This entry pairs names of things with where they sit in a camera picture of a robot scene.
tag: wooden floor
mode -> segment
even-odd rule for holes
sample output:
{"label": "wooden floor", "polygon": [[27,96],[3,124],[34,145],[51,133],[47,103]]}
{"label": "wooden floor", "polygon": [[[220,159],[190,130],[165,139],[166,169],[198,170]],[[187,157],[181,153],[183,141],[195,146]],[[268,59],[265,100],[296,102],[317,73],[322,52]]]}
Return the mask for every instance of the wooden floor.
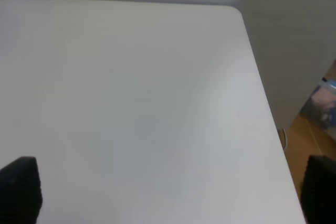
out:
{"label": "wooden floor", "polygon": [[325,155],[336,159],[336,142],[317,126],[303,116],[297,116],[292,126],[287,129],[288,147],[286,159],[293,178],[295,189],[300,198],[301,183],[308,157],[310,155]]}

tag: table top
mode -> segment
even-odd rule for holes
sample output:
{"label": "table top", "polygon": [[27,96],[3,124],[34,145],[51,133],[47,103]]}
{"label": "table top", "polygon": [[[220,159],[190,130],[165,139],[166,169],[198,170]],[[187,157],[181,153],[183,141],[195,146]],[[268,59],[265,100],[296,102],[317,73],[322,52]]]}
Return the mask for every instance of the table top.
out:
{"label": "table top", "polygon": [[0,0],[0,90],[39,223],[304,223],[232,7]]}

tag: white table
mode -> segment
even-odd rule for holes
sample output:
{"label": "white table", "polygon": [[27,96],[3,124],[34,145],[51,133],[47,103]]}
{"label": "white table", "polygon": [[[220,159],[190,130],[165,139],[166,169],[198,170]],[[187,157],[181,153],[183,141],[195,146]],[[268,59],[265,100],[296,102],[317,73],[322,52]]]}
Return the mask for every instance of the white table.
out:
{"label": "white table", "polygon": [[304,223],[234,8],[0,0],[0,91],[39,223]]}

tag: cable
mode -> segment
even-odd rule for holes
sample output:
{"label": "cable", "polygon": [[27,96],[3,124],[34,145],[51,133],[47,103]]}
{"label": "cable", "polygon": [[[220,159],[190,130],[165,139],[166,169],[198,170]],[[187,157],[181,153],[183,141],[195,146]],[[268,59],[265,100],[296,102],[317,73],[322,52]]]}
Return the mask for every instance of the cable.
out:
{"label": "cable", "polygon": [[283,135],[285,137],[285,147],[283,149],[283,151],[285,152],[287,150],[287,147],[288,147],[288,138],[287,138],[287,134],[286,134],[286,131],[284,128],[282,128],[282,132],[283,132]]}

